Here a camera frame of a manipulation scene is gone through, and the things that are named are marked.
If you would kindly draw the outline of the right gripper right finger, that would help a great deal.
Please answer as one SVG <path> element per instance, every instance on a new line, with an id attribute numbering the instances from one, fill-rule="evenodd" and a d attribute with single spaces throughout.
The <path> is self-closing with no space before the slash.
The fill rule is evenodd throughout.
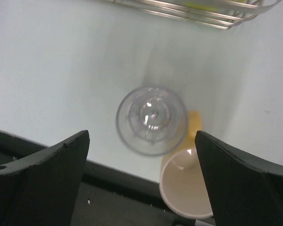
<path id="1" fill-rule="evenodd" d="M 218 226 L 283 226 L 283 166 L 198 131 L 195 138 Z"/>

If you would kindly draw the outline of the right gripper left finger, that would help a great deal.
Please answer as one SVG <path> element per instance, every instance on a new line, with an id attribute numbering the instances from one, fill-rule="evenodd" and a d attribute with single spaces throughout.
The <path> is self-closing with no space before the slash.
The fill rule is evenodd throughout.
<path id="1" fill-rule="evenodd" d="M 0 226 L 69 226 L 89 144 L 83 130 L 0 165 Z"/>

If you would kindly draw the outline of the yellow mug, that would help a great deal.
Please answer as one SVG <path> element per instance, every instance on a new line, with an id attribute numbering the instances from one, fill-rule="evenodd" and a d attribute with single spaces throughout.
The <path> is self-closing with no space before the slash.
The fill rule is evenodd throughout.
<path id="1" fill-rule="evenodd" d="M 160 169 L 163 201 L 174 213 L 189 219 L 213 216 L 195 145 L 196 133 L 201 129 L 201 114 L 189 111 L 188 132 L 178 148 L 162 158 Z"/>

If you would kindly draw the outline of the clear plastic cup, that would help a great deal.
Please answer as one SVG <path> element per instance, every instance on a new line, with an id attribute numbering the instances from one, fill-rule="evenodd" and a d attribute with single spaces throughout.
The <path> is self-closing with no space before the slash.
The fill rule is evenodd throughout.
<path id="1" fill-rule="evenodd" d="M 116 112 L 120 140 L 143 156 L 163 156 L 183 142 L 189 125 L 188 111 L 172 89 L 140 86 L 130 91 Z"/>

